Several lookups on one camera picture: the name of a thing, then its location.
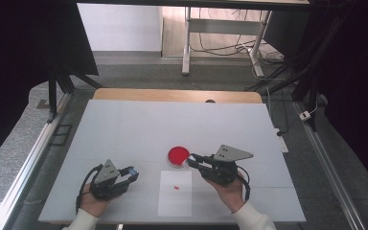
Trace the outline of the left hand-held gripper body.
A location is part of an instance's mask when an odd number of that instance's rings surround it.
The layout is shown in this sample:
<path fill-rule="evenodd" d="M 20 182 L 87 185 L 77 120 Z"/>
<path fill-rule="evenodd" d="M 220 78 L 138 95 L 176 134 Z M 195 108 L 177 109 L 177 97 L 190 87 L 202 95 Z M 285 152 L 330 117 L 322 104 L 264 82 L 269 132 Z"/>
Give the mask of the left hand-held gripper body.
<path fill-rule="evenodd" d="M 124 194 L 127 188 L 122 187 L 122 182 L 116 180 L 120 176 L 119 169 L 106 160 L 100 171 L 94 176 L 90 184 L 90 193 L 98 200 L 108 201 Z"/>

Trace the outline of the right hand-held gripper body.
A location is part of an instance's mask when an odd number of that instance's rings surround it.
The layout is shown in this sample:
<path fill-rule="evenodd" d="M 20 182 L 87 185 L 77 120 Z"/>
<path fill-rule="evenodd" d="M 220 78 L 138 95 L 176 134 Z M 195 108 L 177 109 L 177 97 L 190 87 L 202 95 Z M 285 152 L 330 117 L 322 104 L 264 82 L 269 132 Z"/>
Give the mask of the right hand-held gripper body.
<path fill-rule="evenodd" d="M 214 160 L 202 162 L 210 165 L 210 168 L 206 171 L 199 171 L 203 178 L 214 181 L 219 185 L 228 185 L 236 179 L 239 179 L 243 185 L 247 185 L 249 181 L 239 176 L 237 161 L 249 159 L 253 156 L 254 154 L 248 151 L 221 145 L 214 154 Z"/>

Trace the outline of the round red ink pad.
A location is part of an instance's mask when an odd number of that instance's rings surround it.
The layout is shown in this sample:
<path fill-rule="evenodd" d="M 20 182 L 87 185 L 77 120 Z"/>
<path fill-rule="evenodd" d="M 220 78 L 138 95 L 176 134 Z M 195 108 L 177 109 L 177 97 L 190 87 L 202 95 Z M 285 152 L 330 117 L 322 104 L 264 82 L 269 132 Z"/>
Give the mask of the round red ink pad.
<path fill-rule="evenodd" d="M 189 151 L 184 147 L 173 147 L 168 152 L 168 162 L 172 167 L 181 168 L 189 156 Z"/>

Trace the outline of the person's left hand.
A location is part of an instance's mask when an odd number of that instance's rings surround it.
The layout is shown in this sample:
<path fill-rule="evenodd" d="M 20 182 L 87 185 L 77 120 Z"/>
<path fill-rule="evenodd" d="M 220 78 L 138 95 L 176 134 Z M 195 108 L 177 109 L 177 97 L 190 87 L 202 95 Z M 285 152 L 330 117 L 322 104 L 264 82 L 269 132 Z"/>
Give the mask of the person's left hand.
<path fill-rule="evenodd" d="M 108 201 L 98 200 L 90 193 L 90 185 L 86 184 L 82 190 L 80 208 L 88 214 L 100 218 L 108 205 Z"/>

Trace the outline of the person's right hand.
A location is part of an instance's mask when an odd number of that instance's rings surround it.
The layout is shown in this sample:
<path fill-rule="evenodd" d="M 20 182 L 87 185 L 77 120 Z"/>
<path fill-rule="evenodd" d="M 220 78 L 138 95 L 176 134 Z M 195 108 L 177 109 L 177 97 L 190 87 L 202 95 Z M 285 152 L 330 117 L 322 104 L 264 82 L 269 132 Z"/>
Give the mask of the person's right hand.
<path fill-rule="evenodd" d="M 245 204 L 242 197 L 242 183 L 238 179 L 228 185 L 219 185 L 211 180 L 206 182 L 217 191 L 220 200 L 232 213 L 238 212 Z"/>

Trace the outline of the white foam board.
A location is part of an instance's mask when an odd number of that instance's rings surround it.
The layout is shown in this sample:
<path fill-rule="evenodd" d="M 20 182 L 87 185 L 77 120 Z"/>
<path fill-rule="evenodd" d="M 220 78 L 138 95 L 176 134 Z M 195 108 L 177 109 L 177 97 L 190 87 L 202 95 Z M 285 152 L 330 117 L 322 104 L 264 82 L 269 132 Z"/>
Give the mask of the white foam board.
<path fill-rule="evenodd" d="M 276 222 L 301 222 L 305 215 L 278 137 L 262 103 L 161 103 L 92 100 L 88 103 L 56 182 L 39 216 L 69 223 L 88 172 L 111 160 L 117 168 L 134 167 L 138 179 L 111 202 L 104 223 L 230 224 L 229 210 L 200 173 L 168 162 L 173 147 L 199 155 L 227 145 L 253 153 L 240 166 L 250 176 L 250 201 Z M 192 215 L 159 217 L 162 171 L 192 173 Z"/>

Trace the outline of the white paper sheet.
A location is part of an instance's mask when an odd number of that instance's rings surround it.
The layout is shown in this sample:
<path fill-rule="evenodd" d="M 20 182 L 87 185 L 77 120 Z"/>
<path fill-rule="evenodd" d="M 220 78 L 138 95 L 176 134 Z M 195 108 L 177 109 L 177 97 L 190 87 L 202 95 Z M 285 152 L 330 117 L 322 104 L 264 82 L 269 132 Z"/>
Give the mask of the white paper sheet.
<path fill-rule="evenodd" d="M 159 186 L 159 217 L 190 217 L 192 215 L 192 173 L 162 171 Z"/>

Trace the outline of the wooden table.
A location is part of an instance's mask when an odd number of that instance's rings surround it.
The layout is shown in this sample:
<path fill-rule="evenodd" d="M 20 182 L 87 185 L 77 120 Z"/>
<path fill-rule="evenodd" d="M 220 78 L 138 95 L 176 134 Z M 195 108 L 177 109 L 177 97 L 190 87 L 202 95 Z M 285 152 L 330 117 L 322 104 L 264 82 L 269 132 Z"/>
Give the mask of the wooden table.
<path fill-rule="evenodd" d="M 214 101 L 227 104 L 261 104 L 263 102 L 261 95 L 256 92 L 133 88 L 100 88 L 95 91 L 93 99 L 188 103 Z"/>

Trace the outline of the black metal stand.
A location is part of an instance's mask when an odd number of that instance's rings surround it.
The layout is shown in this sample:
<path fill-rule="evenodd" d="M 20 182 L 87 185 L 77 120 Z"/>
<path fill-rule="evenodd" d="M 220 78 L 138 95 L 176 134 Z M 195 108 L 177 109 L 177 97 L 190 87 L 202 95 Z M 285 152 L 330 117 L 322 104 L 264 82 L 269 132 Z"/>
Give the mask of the black metal stand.
<path fill-rule="evenodd" d="M 291 93 L 291 98 L 294 102 L 302 102 L 306 95 L 310 94 L 308 104 L 310 117 L 306 122 L 313 131 L 316 131 L 315 111 L 317 108 L 319 63 L 342 22 L 341 16 L 336 11 L 330 11 L 330 15 L 323 19 L 318 32 L 311 33 L 312 40 L 310 44 L 294 58 L 294 61 L 298 64 L 297 72 L 285 81 L 268 87 L 263 93 L 264 96 L 268 96 L 292 83 L 297 83 Z"/>
<path fill-rule="evenodd" d="M 58 115 L 57 104 L 57 86 L 60 87 L 63 93 L 71 94 L 75 90 L 71 77 L 75 76 L 78 79 L 86 82 L 88 85 L 95 89 L 102 88 L 103 86 L 98 82 L 90 79 L 87 75 L 70 66 L 60 66 L 55 64 L 51 67 L 49 74 L 49 118 L 48 123 L 52 123 Z"/>

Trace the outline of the black curtain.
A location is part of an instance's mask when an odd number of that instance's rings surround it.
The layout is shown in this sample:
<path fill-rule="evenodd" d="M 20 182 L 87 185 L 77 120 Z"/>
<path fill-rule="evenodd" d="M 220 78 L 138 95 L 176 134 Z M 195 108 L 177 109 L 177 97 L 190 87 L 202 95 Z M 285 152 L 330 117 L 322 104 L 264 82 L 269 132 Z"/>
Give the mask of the black curtain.
<path fill-rule="evenodd" d="M 0 147 L 55 69 L 98 73 L 77 2 L 0 0 Z"/>
<path fill-rule="evenodd" d="M 318 93 L 327 103 L 323 115 L 360 162 L 355 168 L 345 153 L 334 155 L 355 189 L 368 188 L 368 0 L 308 0 L 302 7 L 280 9 L 287 17 L 280 35 L 296 28 L 302 40 L 296 56 L 318 32 L 323 19 L 336 11 L 343 22 L 319 63 Z"/>

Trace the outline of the aluminium floor rail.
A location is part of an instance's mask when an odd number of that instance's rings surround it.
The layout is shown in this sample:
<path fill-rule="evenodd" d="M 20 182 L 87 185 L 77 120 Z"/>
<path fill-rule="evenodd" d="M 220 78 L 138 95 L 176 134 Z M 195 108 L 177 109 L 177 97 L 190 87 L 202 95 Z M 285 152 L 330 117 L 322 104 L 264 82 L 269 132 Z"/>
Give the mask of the aluminium floor rail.
<path fill-rule="evenodd" d="M 39 159 L 41 158 L 43 151 L 48 146 L 51 136 L 55 132 L 60 121 L 60 116 L 63 113 L 64 108 L 67 106 L 70 98 L 69 93 L 64 93 L 58 104 L 55 106 L 55 112 L 57 115 L 52 121 L 45 120 L 45 124 L 39 135 L 34 141 L 34 145 L 25 158 L 22 167 L 17 172 L 16 177 L 13 179 L 11 186 L 8 188 L 5 197 L 0 202 L 0 230 L 3 230 L 8 224 L 16 203 L 21 197 L 22 192 L 27 186 L 29 179 L 31 178 L 33 171 L 35 170 Z"/>
<path fill-rule="evenodd" d="M 352 230 L 367 230 L 365 223 L 354 204 L 354 201 L 347 189 L 345 188 L 342 180 L 339 177 L 337 170 L 334 167 L 334 163 L 325 149 L 325 146 L 319 137 L 318 133 L 314 131 L 307 121 L 303 121 L 298 118 L 298 123 L 302 125 L 303 130 L 310 140 L 310 144 L 313 147 L 315 155 L 321 165 L 324 174 L 327 177 L 330 186 L 333 189 L 334 196 L 339 202 L 342 212 L 349 223 Z"/>

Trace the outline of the white desk frame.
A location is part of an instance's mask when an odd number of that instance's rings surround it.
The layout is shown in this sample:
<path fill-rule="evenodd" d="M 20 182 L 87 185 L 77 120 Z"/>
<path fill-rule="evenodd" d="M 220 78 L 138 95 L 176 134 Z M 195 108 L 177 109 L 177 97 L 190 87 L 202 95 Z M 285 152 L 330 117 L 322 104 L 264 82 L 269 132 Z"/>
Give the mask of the white desk frame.
<path fill-rule="evenodd" d="M 254 35 L 255 43 L 252 48 L 246 48 L 246 53 L 249 55 L 251 60 L 253 73 L 258 78 L 261 78 L 264 75 L 264 72 L 258 60 L 258 52 L 270 15 L 271 11 L 262 11 L 262 18 L 259 21 L 206 19 L 202 18 L 201 16 L 198 18 L 192 18 L 191 8 L 185 7 L 185 43 L 182 58 L 182 75 L 188 76 L 190 73 L 191 33 L 217 35 Z"/>

